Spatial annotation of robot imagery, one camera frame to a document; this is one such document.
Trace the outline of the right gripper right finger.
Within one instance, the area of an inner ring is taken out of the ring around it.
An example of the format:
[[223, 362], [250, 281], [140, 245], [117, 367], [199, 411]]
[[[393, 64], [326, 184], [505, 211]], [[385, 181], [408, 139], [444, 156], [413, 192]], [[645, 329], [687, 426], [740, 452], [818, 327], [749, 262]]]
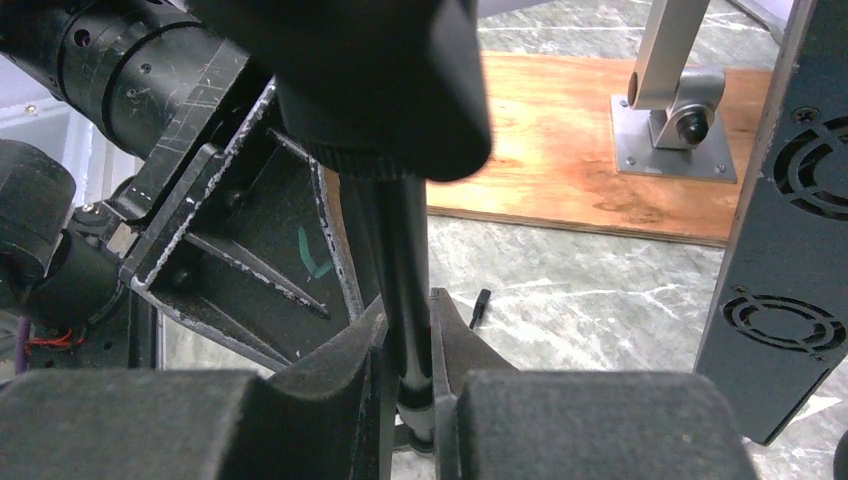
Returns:
[[430, 295], [440, 479], [753, 479], [729, 407], [669, 371], [521, 371]]

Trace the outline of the blue network switch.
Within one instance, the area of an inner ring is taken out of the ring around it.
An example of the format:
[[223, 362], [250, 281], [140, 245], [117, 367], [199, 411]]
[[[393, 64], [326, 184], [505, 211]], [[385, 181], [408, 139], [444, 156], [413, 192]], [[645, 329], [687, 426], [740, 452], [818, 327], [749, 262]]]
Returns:
[[847, 354], [847, 5], [798, 1], [694, 370], [772, 443]]

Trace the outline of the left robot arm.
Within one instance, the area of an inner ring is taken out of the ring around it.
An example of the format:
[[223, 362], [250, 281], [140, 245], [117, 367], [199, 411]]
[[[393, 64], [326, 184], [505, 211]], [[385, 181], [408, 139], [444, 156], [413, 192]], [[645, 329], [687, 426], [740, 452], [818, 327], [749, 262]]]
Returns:
[[75, 206], [1, 143], [1, 305], [31, 369], [154, 366], [163, 314], [279, 370], [376, 298], [355, 195], [294, 140], [272, 76], [167, 1], [5, 1], [1, 52], [140, 169]]

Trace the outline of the black tripod shock-mount stand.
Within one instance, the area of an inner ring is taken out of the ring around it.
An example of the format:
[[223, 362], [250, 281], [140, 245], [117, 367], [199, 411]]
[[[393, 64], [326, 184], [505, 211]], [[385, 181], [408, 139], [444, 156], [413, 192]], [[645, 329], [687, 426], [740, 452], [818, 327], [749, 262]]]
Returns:
[[288, 132], [348, 178], [367, 214], [397, 355], [397, 406], [434, 435], [427, 181], [478, 172], [492, 150], [474, 1], [191, 1], [270, 69]]

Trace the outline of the metal switch stand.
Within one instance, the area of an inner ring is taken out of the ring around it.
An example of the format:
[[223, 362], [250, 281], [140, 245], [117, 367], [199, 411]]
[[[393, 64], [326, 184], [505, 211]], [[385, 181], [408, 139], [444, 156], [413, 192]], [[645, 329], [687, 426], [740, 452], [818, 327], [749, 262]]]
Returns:
[[619, 173], [736, 182], [718, 112], [725, 71], [687, 63], [708, 6], [652, 2], [628, 90], [610, 99]]

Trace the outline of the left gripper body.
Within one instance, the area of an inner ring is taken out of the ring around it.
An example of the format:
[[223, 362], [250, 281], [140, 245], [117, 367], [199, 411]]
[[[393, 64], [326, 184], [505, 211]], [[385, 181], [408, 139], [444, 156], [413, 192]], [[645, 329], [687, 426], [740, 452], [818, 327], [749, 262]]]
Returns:
[[264, 367], [281, 370], [295, 352], [273, 335], [290, 318], [236, 322], [181, 293], [193, 274], [178, 265], [178, 244], [188, 232], [222, 233], [249, 247], [244, 235], [266, 221], [251, 190], [278, 149], [267, 125], [277, 113], [275, 80], [270, 80], [229, 142], [201, 146], [164, 204], [126, 258], [120, 277], [180, 326]]

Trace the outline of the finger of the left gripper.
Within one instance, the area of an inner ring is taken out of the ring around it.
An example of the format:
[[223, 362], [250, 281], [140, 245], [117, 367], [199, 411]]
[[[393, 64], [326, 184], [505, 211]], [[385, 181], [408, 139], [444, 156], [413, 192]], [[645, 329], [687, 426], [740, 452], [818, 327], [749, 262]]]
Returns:
[[236, 322], [305, 317], [328, 321], [327, 304], [261, 255], [222, 233], [188, 232], [178, 265], [193, 279], [179, 291]]
[[341, 184], [337, 173], [315, 159], [309, 160], [311, 183], [321, 229], [332, 269], [339, 281], [350, 323], [363, 314], [365, 306], [344, 224]]

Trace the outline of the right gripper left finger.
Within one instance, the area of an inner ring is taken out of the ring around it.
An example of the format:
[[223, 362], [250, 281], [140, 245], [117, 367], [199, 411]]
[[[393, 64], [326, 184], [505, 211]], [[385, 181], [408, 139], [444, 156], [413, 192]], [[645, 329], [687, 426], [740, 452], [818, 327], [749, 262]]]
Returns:
[[43, 370], [1, 392], [5, 479], [385, 479], [387, 322], [366, 313], [288, 369]]

